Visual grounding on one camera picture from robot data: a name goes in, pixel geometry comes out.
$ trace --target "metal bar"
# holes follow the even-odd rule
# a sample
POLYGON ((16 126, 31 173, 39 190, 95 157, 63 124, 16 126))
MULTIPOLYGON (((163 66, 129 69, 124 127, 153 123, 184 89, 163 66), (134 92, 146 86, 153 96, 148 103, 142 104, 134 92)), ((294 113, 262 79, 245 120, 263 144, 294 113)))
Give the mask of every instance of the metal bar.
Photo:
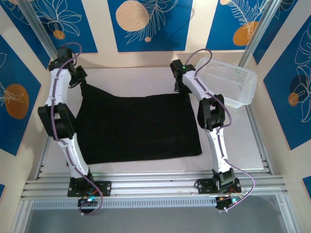
POLYGON ((21 200, 19 202, 14 220, 11 225, 10 233, 25 232, 32 204, 32 200, 21 200))
POLYGON ((51 140, 52 140, 52 137, 48 137, 47 141, 44 145, 44 149, 43 149, 43 152, 41 154, 40 161, 39 161, 37 169, 35 171, 35 180, 37 180, 39 178, 41 168, 43 167, 43 165, 45 163, 46 156, 48 155, 48 152, 49 152, 51 140))
POLYGON ((260 132, 259 127, 258 127, 258 125, 256 123, 257 120, 256 120, 256 116, 255 116, 252 104, 246 105, 245 108, 246 108, 246 112, 247 112, 249 121, 251 123, 251 127, 252 127, 252 130, 253 130, 253 134, 255 136, 255 140, 256 140, 256 143, 257 143, 258 150, 260 152, 261 157, 265 159, 265 164, 263 163, 263 165, 264 166, 266 165, 269 168, 269 172, 272 175, 275 175, 276 171, 275 171, 274 166, 271 163, 271 160, 270 160, 270 158, 268 156, 268 152, 267 152, 267 149, 266 149, 266 147, 264 145, 264 142, 263 142, 263 139, 262 139, 262 136, 261 136, 261 132, 260 132))
POLYGON ((52 60, 55 60, 57 58, 56 48, 44 29, 31 3, 28 0, 16 0, 16 2, 49 57, 52 60))
POLYGON ((284 220, 286 230, 287 232, 302 232, 298 224, 298 219, 296 218, 296 215, 293 215, 293 210, 289 208, 289 203, 285 199, 285 196, 288 196, 288 193, 280 193, 276 195, 276 199, 284 220))
MULTIPOLYGON (((111 195, 122 197, 172 197, 172 196, 193 196, 198 195, 198 190, 194 188, 194 183, 199 178, 204 178, 196 175, 187 179, 187 176, 179 176, 174 180, 172 176, 166 177, 163 180, 158 176, 157 180, 147 181, 146 176, 144 180, 137 181, 125 179, 123 181, 113 181, 111 195)), ((69 179, 66 182, 59 182, 59 178, 50 178, 51 182, 29 181, 26 183, 22 193, 23 200, 36 200, 36 199, 54 199, 66 198, 69 186, 69 179)), ((286 191, 286 187, 282 176, 261 176, 255 177, 256 191, 286 191)), ((243 192, 246 192, 252 187, 252 180, 246 176, 240 178, 243 192)))
POLYGON ((252 57, 253 52, 255 51, 258 43, 260 42, 263 34, 265 33, 267 27, 269 26, 276 10, 278 9, 280 3, 282 0, 271 0, 268 3, 268 6, 264 13, 262 14, 262 17, 258 23, 258 26, 256 27, 253 36, 249 40, 245 52, 238 64, 240 67, 246 67, 249 59, 252 57))
MULTIPOLYGON (((254 178, 266 178, 268 174, 263 174, 263 173, 251 173, 252 176, 254 178)), ((237 175, 240 179, 243 179, 243 178, 248 178, 247 175, 245 174, 238 174, 237 175)), ((109 180, 109 181, 113 181, 113 182, 122 182, 122 181, 131 181, 131 182, 139 182, 139 181, 171 181, 171 180, 174 180, 174 181, 195 181, 197 179, 201 179, 201 177, 198 177, 198 176, 193 176, 193 177, 185 177, 185 178, 182 178, 181 176, 180 177, 167 177, 167 178, 163 178, 163 177, 159 177, 159 178, 149 178, 149 177, 145 177, 145 179, 143 179, 142 177, 140 179, 137 179, 137 178, 132 178, 132 179, 123 179, 123 178, 115 178, 115 177, 109 177, 109 176, 102 176, 102 177, 95 177, 95 180, 96 181, 100 181, 100 180, 109 180)), ((47 183, 66 183, 68 184, 69 183, 69 178, 62 178, 62 177, 54 177, 54 178, 41 178, 37 181, 27 181, 26 182, 26 186, 29 187, 30 184, 47 184, 47 183)))
MULTIPOLYGON (((269 169, 268 167, 265 167, 264 169, 254 169, 254 170, 249 170, 248 171, 251 174, 255 174, 255 173, 269 173, 269 169)), ((237 174, 237 176, 239 176, 239 174, 242 174, 242 172, 235 170, 234 172, 235 174, 237 174)), ((94 177, 98 177, 98 179, 101 178, 112 178, 112 179, 128 179, 128 180, 132 180, 133 178, 135 179, 140 179, 140 178, 146 178, 146 179, 150 179, 150 178, 164 178, 164 179, 170 179, 172 177, 178 177, 180 176, 182 179, 186 178, 186 177, 201 177, 204 175, 213 175, 211 170, 205 170, 205 171, 158 171, 158 172, 115 172, 115 173, 101 173, 101 172, 92 172, 94 177)), ((40 179, 42 180, 44 178, 70 178, 70 173, 66 172, 66 173, 42 173, 40 175, 40 179)))

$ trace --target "aluminum frame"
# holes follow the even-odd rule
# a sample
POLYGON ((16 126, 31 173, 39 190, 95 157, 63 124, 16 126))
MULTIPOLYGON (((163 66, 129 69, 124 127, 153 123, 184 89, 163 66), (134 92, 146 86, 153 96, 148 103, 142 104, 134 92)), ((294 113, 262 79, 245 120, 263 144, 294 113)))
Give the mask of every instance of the aluminum frame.
MULTIPOLYGON (((17 2, 26 19, 29 22, 33 21, 31 23, 31 27, 40 39, 49 56, 52 59, 55 58, 56 50, 53 44, 51 44, 51 40, 47 38, 47 34, 44 33, 42 24, 38 24, 39 19, 37 17, 33 17, 33 9, 31 9, 31 5, 26 0, 17 0, 17 2)), ((246 66, 280 2, 281 0, 273 0, 269 3, 260 20, 259 26, 254 32, 254 36, 251 38, 249 45, 246 47, 244 55, 239 62, 239 66, 246 66)), ((275 174, 275 169, 273 168, 269 156, 267 155, 259 128, 256 124, 256 118, 254 116, 252 106, 246 106, 246 110, 264 165, 263 170, 253 170, 250 172, 254 176, 257 183, 252 195, 276 195, 288 232, 301 232, 297 225, 297 219, 290 208, 290 202, 283 178, 282 176, 275 174)), ((45 162, 50 142, 51 139, 48 138, 41 156, 40 164, 37 167, 36 180, 27 181, 25 184, 21 201, 12 224, 11 233, 24 232, 33 203, 43 200, 54 200, 66 203, 77 199, 67 197, 67 188, 69 186, 70 178, 69 172, 61 174, 40 173, 40 170, 45 162)), ((198 190, 193 187, 194 182, 197 179, 211 178, 211 176, 211 171, 94 173, 95 180, 112 181, 112 196, 106 198, 107 200, 137 200, 139 198, 179 199, 181 197, 212 198, 213 196, 218 195, 199 195, 198 190)), ((242 192, 245 194, 252 186, 251 179, 240 172, 236 172, 236 176, 240 178, 242 192)))

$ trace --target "cable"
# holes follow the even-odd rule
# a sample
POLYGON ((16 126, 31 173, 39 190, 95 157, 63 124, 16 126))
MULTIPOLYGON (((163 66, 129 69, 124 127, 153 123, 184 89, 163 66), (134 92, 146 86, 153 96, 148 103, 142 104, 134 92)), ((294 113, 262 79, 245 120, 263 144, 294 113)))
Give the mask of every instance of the cable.
MULTIPOLYGON (((230 112, 228 111, 228 109, 226 108, 226 106, 225 106, 218 98, 216 98, 214 95, 210 94, 210 93, 208 92, 208 90, 206 90, 205 85, 203 85, 203 84, 200 82, 200 79, 198 79, 198 78, 196 77, 197 74, 198 74, 198 72, 199 72, 203 67, 205 67, 205 66, 211 61, 211 59, 212 59, 212 57, 213 57, 212 51, 209 50, 209 49, 200 49, 200 50, 197 50, 196 52, 194 52, 194 53, 188 58, 188 60, 186 61, 185 65, 188 63, 188 61, 190 60, 190 58, 191 58, 194 54, 196 54, 196 53, 199 52, 199 51, 203 51, 203 50, 209 51, 209 53, 210 53, 210 58, 209 58, 209 60, 208 60, 206 63, 204 63, 200 68, 197 69, 197 71, 196 71, 195 74, 194 74, 194 79, 195 79, 195 80, 197 81, 197 83, 202 87, 202 89, 205 91, 205 93, 206 93, 207 95, 209 95, 210 97, 212 97, 214 100, 216 100, 216 101, 220 104, 220 106, 223 107, 223 109, 225 110, 225 112, 227 113, 227 115, 228 115, 228 117, 229 117, 229 123, 226 124, 226 125, 223 125, 223 126, 219 127, 219 129, 217 130, 217 137, 218 137, 219 148, 220 148, 222 157, 224 157, 224 151, 223 151, 222 144, 221 144, 221 140, 220 140, 220 130, 223 129, 224 127, 228 127, 228 126, 230 126, 230 125, 232 124, 232 117, 231 117, 231 114, 230 114, 230 112)), ((251 174, 249 174, 249 173, 246 172, 246 171, 243 171, 243 170, 239 169, 239 168, 236 167, 236 166, 233 166, 227 159, 224 159, 224 161, 225 161, 229 166, 231 166, 231 167, 233 167, 233 168, 235 168, 235 169, 241 171, 241 172, 244 173, 245 175, 249 176, 249 177, 252 179, 252 181, 253 181, 253 186, 252 186, 251 190, 250 190, 244 197, 242 197, 239 201, 237 201, 236 203, 234 203, 233 205, 231 205, 229 208, 226 208, 226 209, 221 210, 221 211, 226 211, 226 212, 227 212, 228 210, 230 210, 231 208, 233 208, 234 206, 236 206, 237 204, 239 204, 241 201, 243 201, 245 198, 247 198, 247 197, 253 192, 256 183, 255 183, 255 180, 254 180, 254 178, 253 178, 253 176, 252 176, 251 174)))
POLYGON ((69 149, 68 149, 68 144, 64 141, 64 140, 61 140, 58 138, 57 136, 57 131, 56 131, 56 126, 55 126, 55 119, 54 119, 54 105, 55 105, 55 92, 56 92, 56 84, 57 84, 57 80, 58 80, 58 76, 60 74, 60 72, 63 70, 63 68, 65 67, 65 65, 67 65, 69 62, 73 61, 74 59, 76 59, 81 53, 82 53, 82 47, 80 44, 76 43, 76 42, 69 42, 69 43, 65 43, 62 47, 64 46, 67 46, 67 45, 77 45, 79 46, 80 50, 78 52, 77 55, 75 55, 74 57, 70 58, 69 60, 67 60, 66 62, 64 62, 61 67, 59 68, 59 70, 57 71, 56 73, 56 79, 54 79, 54 84, 53 84, 53 90, 52 90, 52 105, 51 105, 51 121, 52 121, 52 129, 53 129, 53 133, 54 133, 54 137, 55 137, 55 140, 57 142, 61 142, 64 147, 65 147, 65 150, 66 150, 66 153, 67 153, 67 157, 69 159, 69 162, 71 164, 71 166, 74 167, 75 171, 80 175, 82 176, 90 185, 92 185, 96 190, 97 192, 99 193, 99 195, 101 196, 101 204, 100 206, 94 210, 93 212, 91 213, 88 213, 88 214, 85 214, 82 212, 81 210, 81 206, 80 206, 80 213, 81 215, 86 215, 86 216, 89 216, 89 215, 93 215, 94 213, 98 212, 102 205, 103 205, 103 202, 104 202, 104 197, 103 197, 103 194, 102 192, 100 191, 100 189, 96 186, 96 184, 94 184, 88 177, 86 177, 84 174, 82 174, 78 169, 77 169, 77 165, 74 164, 74 162, 72 161, 71 157, 70 157, 70 152, 69 152, 69 149))
POLYGON ((239 169, 238 167, 232 165, 231 163, 228 162, 227 159, 224 159, 224 160, 225 160, 225 162, 226 162, 227 164, 229 164, 231 167, 233 167, 233 168, 239 170, 240 172, 244 173, 245 175, 249 176, 249 177, 252 179, 252 181, 253 181, 253 186, 252 186, 251 190, 249 190, 249 192, 246 193, 246 195, 245 195, 244 197, 242 197, 240 200, 238 200, 235 204, 231 205, 229 208, 227 208, 227 209, 225 209, 225 210, 222 210, 222 211, 228 211, 228 210, 230 210, 231 208, 233 208, 234 206, 236 206, 237 204, 239 204, 241 201, 243 201, 245 198, 247 198, 247 197, 253 192, 253 190, 254 190, 254 188, 255 188, 255 180, 254 180, 254 177, 253 177, 251 174, 249 174, 248 172, 243 171, 242 169, 239 169))

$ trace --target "white robotic arm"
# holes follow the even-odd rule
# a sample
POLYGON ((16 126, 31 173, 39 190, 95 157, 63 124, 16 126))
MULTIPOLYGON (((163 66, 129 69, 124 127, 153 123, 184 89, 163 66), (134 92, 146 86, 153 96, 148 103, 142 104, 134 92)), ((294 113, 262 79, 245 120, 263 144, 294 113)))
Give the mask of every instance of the white robotic arm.
MULTIPOLYGON (((56 74, 58 70, 58 68, 51 70, 52 82, 49 97, 45 102, 45 106, 47 107, 52 106, 52 99, 54 99, 54 108, 57 108, 59 104, 63 105, 67 103, 68 87, 71 81, 71 74, 68 69, 61 70, 58 76, 58 80, 56 82, 55 95, 53 97, 54 81, 55 79, 57 79, 56 74)), ((83 175, 87 176, 89 168, 81 154, 77 141, 77 133, 74 132, 73 135, 71 135, 70 137, 61 138, 61 140, 64 141, 65 144, 61 141, 58 141, 57 143, 64 152, 65 158, 70 168, 71 177, 74 177, 76 179, 81 178, 81 175, 76 171, 76 169, 78 169, 83 175)))
MULTIPOLYGON (((207 93, 210 93, 212 95, 215 95, 211 90, 209 90, 205 84, 200 80, 200 78, 194 76, 195 71, 191 70, 185 73, 182 77, 182 82, 185 86, 187 86, 190 91, 195 95, 197 100, 200 102, 203 99, 210 99, 210 96, 207 93)), ((210 131, 208 129, 204 129, 210 149, 212 152, 213 157, 213 170, 217 173, 224 173, 226 171, 229 171, 231 169, 231 166, 225 162, 225 159, 228 159, 227 152, 225 149, 225 141, 224 141, 224 129, 220 129, 219 127, 216 127, 213 129, 213 131, 210 131), (220 148, 219 142, 218 142, 218 134, 220 137, 220 142, 222 148, 220 148)))

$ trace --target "robotic arm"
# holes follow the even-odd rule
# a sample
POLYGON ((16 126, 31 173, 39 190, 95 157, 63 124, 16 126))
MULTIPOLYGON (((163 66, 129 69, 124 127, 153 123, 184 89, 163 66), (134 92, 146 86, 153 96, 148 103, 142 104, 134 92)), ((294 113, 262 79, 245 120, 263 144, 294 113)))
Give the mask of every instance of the robotic arm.
POLYGON ((43 107, 38 108, 38 114, 47 134, 57 141, 64 152, 67 164, 70 168, 71 178, 68 188, 68 197, 84 197, 93 193, 95 184, 104 196, 109 196, 111 182, 94 181, 94 178, 85 163, 77 142, 77 123, 74 115, 67 107, 68 88, 73 88, 85 81, 86 73, 81 66, 75 68, 70 62, 60 71, 60 67, 72 58, 69 48, 60 48, 57 59, 50 63, 49 71, 52 82, 48 99, 43 107), (54 101, 52 124, 52 101, 54 101))
POLYGON ((234 177, 232 167, 225 161, 228 159, 225 149, 224 129, 225 110, 211 96, 224 104, 222 95, 215 95, 209 90, 200 78, 195 77, 193 65, 184 66, 180 60, 170 64, 175 82, 175 91, 179 93, 193 93, 199 101, 197 120, 204 129, 213 157, 213 178, 198 180, 199 193, 229 193, 231 188, 240 193, 241 185, 238 178, 234 177))

